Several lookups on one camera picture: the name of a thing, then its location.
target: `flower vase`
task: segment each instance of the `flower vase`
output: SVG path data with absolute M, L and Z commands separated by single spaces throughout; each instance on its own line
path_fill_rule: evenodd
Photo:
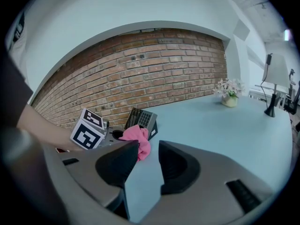
M 226 107 L 236 107 L 238 104 L 238 98 L 237 97 L 222 97 L 222 104 Z

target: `phone keypad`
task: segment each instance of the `phone keypad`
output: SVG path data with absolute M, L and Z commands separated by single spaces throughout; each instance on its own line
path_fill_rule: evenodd
M 147 127 L 149 121 L 150 121 L 150 117 L 151 115 L 146 113 L 145 111 L 142 112 L 139 123 L 144 126 Z

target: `light blue table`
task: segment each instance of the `light blue table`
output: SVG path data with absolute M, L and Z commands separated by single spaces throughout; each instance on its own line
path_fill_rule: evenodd
M 278 192 L 290 174 L 292 130 L 287 112 L 275 108 L 271 118 L 265 109 L 265 103 L 248 97 L 227 108 L 214 95 L 147 108 L 157 114 L 158 134 L 125 184 L 130 220 L 139 222 L 160 198 L 159 140 L 226 155 Z

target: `pink cloth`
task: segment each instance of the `pink cloth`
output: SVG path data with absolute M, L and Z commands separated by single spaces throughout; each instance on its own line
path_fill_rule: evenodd
M 139 152 L 137 155 L 137 161 L 144 160 L 151 151 L 151 146 L 148 141 L 148 129 L 140 128 L 139 125 L 134 125 L 132 127 L 127 128 L 123 132 L 123 136 L 120 137 L 121 140 L 131 141 L 138 140 L 139 141 Z

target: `lamp shade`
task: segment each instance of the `lamp shade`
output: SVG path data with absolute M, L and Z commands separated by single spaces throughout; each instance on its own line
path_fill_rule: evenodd
M 290 79 L 285 58 L 279 54 L 272 54 L 270 65 L 265 65 L 262 81 L 273 83 L 286 88 L 290 87 Z

